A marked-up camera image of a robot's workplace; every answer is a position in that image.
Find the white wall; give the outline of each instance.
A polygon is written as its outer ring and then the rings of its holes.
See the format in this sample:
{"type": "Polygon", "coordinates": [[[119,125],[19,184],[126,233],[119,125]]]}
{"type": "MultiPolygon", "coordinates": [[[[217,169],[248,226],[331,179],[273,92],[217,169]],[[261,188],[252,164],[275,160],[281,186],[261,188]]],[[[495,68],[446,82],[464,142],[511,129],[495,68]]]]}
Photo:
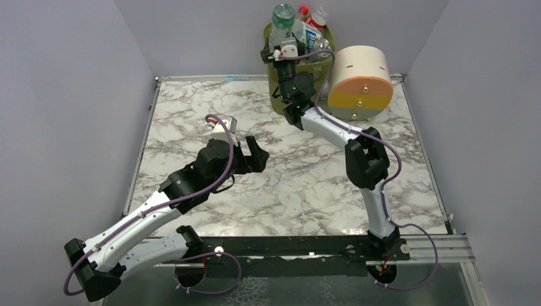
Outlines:
{"type": "Polygon", "coordinates": [[[406,79],[491,305],[539,305],[539,16],[539,0],[450,0],[406,79]]]}
{"type": "MultiPolygon", "coordinates": [[[[270,0],[115,0],[155,75],[262,74],[270,0]]],[[[448,0],[292,0],[323,4],[338,48],[371,45],[410,70],[448,0]]]]}
{"type": "Polygon", "coordinates": [[[63,246],[120,218],[154,79],[112,0],[2,1],[0,41],[1,303],[87,305],[63,246]]]}

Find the marble surface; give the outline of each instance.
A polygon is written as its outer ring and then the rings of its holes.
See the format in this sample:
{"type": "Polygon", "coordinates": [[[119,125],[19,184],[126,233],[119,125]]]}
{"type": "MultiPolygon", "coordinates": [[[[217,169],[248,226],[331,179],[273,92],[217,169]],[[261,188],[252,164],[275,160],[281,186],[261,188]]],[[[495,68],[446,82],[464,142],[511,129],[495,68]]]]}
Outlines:
{"type": "MultiPolygon", "coordinates": [[[[234,116],[237,139],[254,135],[270,158],[263,173],[236,176],[227,192],[212,194],[209,201],[152,235],[168,235],[180,225],[192,225],[201,236],[366,233],[364,203],[346,176],[344,155],[325,140],[288,125],[272,111],[268,97],[265,81],[162,83],[130,210],[157,190],[169,173],[195,160],[209,140],[210,127],[204,121],[208,113],[234,116]]],[[[394,95],[384,112],[355,125],[378,129],[403,159],[402,174],[387,185],[394,220],[445,233],[401,84],[394,82],[394,95]]],[[[389,173],[394,173],[396,160],[388,154],[389,173]]],[[[419,233],[412,228],[401,232],[419,233]]]]}

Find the purple cable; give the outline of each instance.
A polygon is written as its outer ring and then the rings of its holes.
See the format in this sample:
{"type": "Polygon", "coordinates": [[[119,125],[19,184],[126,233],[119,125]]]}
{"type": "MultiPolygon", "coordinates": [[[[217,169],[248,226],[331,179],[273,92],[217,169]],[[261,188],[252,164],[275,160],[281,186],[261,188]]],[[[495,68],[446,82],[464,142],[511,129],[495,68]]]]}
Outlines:
{"type": "MultiPolygon", "coordinates": [[[[321,94],[323,92],[323,86],[329,81],[330,72],[332,71],[332,68],[334,67],[334,61],[335,61],[335,57],[336,57],[334,52],[331,51],[331,50],[317,50],[317,51],[314,51],[314,52],[311,52],[311,53],[308,53],[308,54],[305,54],[305,55],[297,56],[297,57],[284,57],[284,56],[280,55],[280,58],[281,59],[288,59],[288,60],[292,60],[292,61],[298,61],[299,59],[307,59],[308,57],[311,57],[312,55],[320,54],[320,53],[330,53],[331,56],[332,56],[332,62],[330,64],[329,71],[327,72],[325,78],[323,79],[323,83],[322,83],[322,85],[320,87],[320,90],[318,91],[318,94],[316,95],[316,99],[315,99],[315,103],[314,103],[316,111],[318,112],[318,114],[320,116],[322,116],[322,118],[324,118],[325,120],[327,120],[330,123],[334,124],[335,126],[343,129],[344,131],[350,131],[348,126],[342,125],[342,123],[337,121],[333,116],[325,113],[319,106],[320,96],[321,96],[321,94]]],[[[385,217],[389,220],[389,222],[392,225],[396,226],[397,228],[407,228],[409,226],[412,226],[412,227],[417,228],[418,230],[420,230],[423,234],[425,234],[425,236],[428,237],[428,240],[432,244],[432,248],[434,249],[434,256],[436,257],[436,262],[434,264],[434,269],[432,270],[432,273],[430,273],[430,276],[427,279],[423,280],[422,282],[418,283],[417,285],[408,286],[408,287],[395,287],[395,286],[388,285],[388,284],[382,284],[381,282],[378,282],[377,280],[374,280],[374,282],[376,284],[380,285],[380,286],[383,286],[383,287],[389,288],[389,289],[394,289],[394,290],[412,290],[412,289],[417,289],[419,287],[422,287],[422,286],[428,284],[431,280],[433,280],[434,276],[436,275],[436,272],[438,271],[438,263],[440,262],[440,260],[438,258],[438,249],[436,248],[436,244],[434,243],[434,240],[432,239],[432,237],[430,237],[429,233],[427,233],[427,231],[422,229],[419,225],[416,225],[416,224],[413,224],[413,223],[400,225],[400,224],[395,223],[390,218],[389,211],[387,210],[387,204],[385,202],[385,195],[383,193],[383,189],[384,189],[385,185],[387,185],[390,181],[396,179],[396,177],[398,177],[398,175],[402,171],[402,159],[400,158],[400,154],[398,154],[396,149],[394,147],[392,147],[390,144],[388,144],[387,142],[385,142],[385,141],[383,141],[383,140],[381,140],[381,139],[379,139],[377,137],[374,137],[372,135],[363,133],[362,131],[357,131],[356,129],[351,129],[351,132],[353,134],[361,135],[361,136],[364,136],[364,137],[369,138],[371,140],[374,140],[376,142],[379,142],[380,144],[386,146],[386,148],[388,148],[396,156],[396,160],[397,160],[397,163],[398,163],[398,169],[396,170],[395,174],[391,175],[389,178],[384,180],[381,187],[380,187],[380,194],[382,196],[382,202],[383,202],[383,212],[385,214],[385,217]]]]}
{"type": "MultiPolygon", "coordinates": [[[[211,114],[205,116],[205,120],[207,122],[209,121],[210,118],[215,119],[223,127],[223,129],[225,130],[225,134],[227,136],[227,140],[229,142],[229,160],[227,161],[227,165],[225,166],[225,169],[223,170],[223,173],[218,177],[218,179],[214,183],[212,183],[211,185],[209,185],[205,189],[199,190],[198,192],[189,194],[187,196],[183,196],[182,198],[174,199],[174,200],[171,200],[171,201],[164,202],[162,204],[156,205],[154,207],[151,207],[151,208],[143,211],[142,215],[148,215],[151,212],[153,212],[155,210],[158,210],[158,209],[161,209],[163,207],[167,207],[169,205],[175,205],[175,204],[178,204],[178,203],[180,203],[182,201],[186,201],[186,200],[195,198],[197,196],[200,196],[202,194],[208,193],[214,187],[216,187],[220,182],[224,181],[225,177],[227,176],[227,173],[229,173],[229,170],[231,169],[231,165],[233,164],[233,138],[231,137],[231,133],[227,129],[227,125],[225,123],[223,123],[223,121],[220,118],[218,118],[218,116],[211,115],[211,114]]],[[[99,252],[103,245],[105,245],[109,240],[113,239],[116,235],[118,235],[120,232],[125,230],[127,227],[132,225],[139,218],[140,217],[138,215],[131,218],[129,221],[127,221],[122,226],[120,226],[118,229],[113,231],[111,234],[109,234],[109,236],[105,237],[100,243],[96,244],[94,247],[99,252]]],[[[75,292],[71,292],[68,289],[68,286],[70,284],[71,277],[75,273],[75,270],[77,270],[77,268],[81,265],[81,263],[92,254],[94,254],[93,250],[88,251],[83,256],[81,256],[81,258],[79,258],[79,260],[71,267],[70,271],[68,272],[68,276],[66,277],[66,280],[64,281],[64,294],[65,295],[73,296],[73,295],[79,295],[80,293],[84,292],[84,289],[81,289],[81,290],[78,290],[78,291],[75,291],[75,292]]]]}
{"type": "Polygon", "coordinates": [[[179,281],[179,278],[175,272],[175,281],[177,282],[177,289],[179,288],[183,288],[184,290],[186,290],[187,293],[189,292],[195,292],[195,293],[202,293],[204,295],[222,295],[223,293],[227,293],[233,289],[235,289],[235,287],[237,287],[240,283],[241,283],[241,279],[242,279],[242,268],[241,268],[241,263],[239,262],[239,260],[229,254],[229,253],[226,253],[226,252],[209,252],[209,253],[203,253],[203,254],[199,254],[199,255],[196,255],[196,256],[192,256],[192,257],[188,257],[188,258],[181,258],[181,259],[177,259],[178,261],[188,261],[188,260],[192,260],[192,259],[198,259],[198,258],[201,258],[201,257],[206,257],[206,256],[209,256],[209,255],[225,255],[231,259],[233,259],[235,261],[235,263],[237,264],[237,268],[239,270],[239,274],[237,275],[237,280],[235,281],[235,284],[233,284],[231,287],[227,288],[227,289],[224,289],[224,290],[220,290],[220,291],[203,291],[203,290],[197,290],[197,289],[191,289],[191,287],[184,287],[181,282],[179,281]]]}

